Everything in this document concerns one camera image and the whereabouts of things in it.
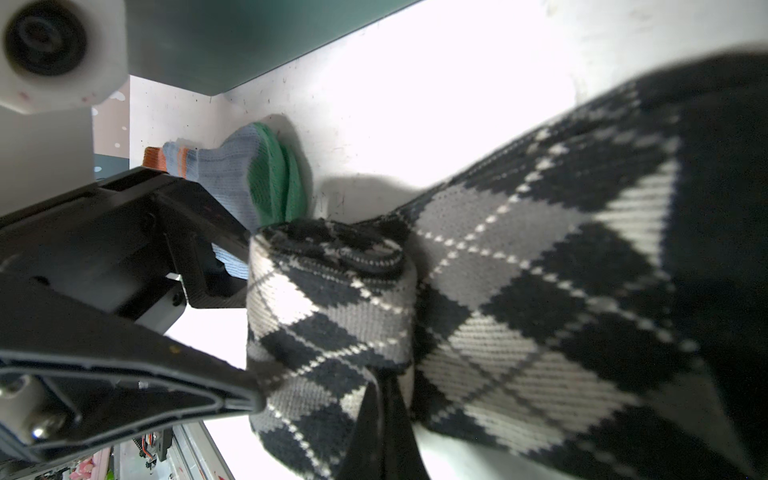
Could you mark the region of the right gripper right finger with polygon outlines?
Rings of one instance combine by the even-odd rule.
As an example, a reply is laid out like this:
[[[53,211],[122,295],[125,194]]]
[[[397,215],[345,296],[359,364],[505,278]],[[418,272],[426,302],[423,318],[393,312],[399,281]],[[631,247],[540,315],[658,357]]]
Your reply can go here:
[[[244,307],[249,232],[200,184],[139,167],[1,217],[1,271],[160,333]]]

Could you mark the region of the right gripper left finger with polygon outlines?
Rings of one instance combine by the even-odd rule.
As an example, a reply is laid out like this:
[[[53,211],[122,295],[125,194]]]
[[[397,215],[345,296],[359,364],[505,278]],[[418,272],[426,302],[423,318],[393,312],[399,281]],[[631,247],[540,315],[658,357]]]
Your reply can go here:
[[[38,281],[1,277],[1,451],[27,467],[265,406],[251,373]]]

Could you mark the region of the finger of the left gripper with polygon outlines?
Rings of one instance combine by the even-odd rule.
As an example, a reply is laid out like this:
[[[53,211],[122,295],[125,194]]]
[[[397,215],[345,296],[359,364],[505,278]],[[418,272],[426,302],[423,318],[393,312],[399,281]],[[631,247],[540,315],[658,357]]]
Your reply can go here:
[[[397,376],[375,374],[365,390],[338,480],[428,480]]]

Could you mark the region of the black grey argyle sock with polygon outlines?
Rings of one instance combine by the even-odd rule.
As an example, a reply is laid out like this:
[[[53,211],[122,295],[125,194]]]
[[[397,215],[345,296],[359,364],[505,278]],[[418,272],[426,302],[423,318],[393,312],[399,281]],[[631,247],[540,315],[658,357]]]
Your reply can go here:
[[[660,70],[355,224],[251,238],[251,417],[337,479],[372,386],[583,479],[767,475],[767,56]]]

